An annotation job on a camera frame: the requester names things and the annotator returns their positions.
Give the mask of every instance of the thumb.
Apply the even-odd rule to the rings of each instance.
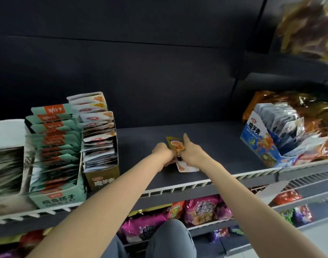
[[[190,139],[188,138],[187,133],[184,133],[184,135],[183,135],[183,141],[184,141],[184,144],[185,144],[185,145],[188,144],[188,143],[190,142]]]

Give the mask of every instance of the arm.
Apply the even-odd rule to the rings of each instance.
[[[180,152],[183,160],[210,178],[259,257],[326,258],[303,233],[282,219],[200,146],[190,142],[187,134],[184,134],[184,146],[185,150]]]
[[[153,177],[174,155],[159,143],[151,155],[73,211],[28,258],[100,258]]]

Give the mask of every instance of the person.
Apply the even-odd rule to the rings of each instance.
[[[187,134],[184,134],[184,145],[180,156],[187,164],[207,174],[260,258],[326,257],[222,164],[192,143]],[[156,173],[171,163],[174,156],[175,152],[159,143],[152,154],[86,200],[56,226],[28,258],[125,258],[126,252],[115,234]],[[196,257],[193,240],[178,220],[165,222],[149,241],[146,258],[164,257]]]

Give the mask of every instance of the gray pants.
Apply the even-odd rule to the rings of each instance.
[[[187,228],[179,220],[166,221],[152,238],[146,249],[146,258],[196,258],[196,249]],[[101,258],[127,258],[123,244],[117,236],[111,241]]]

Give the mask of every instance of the white tile floor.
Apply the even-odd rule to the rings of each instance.
[[[304,234],[328,256],[328,222],[306,229]],[[251,249],[236,255],[227,256],[227,258],[258,258],[258,256]]]

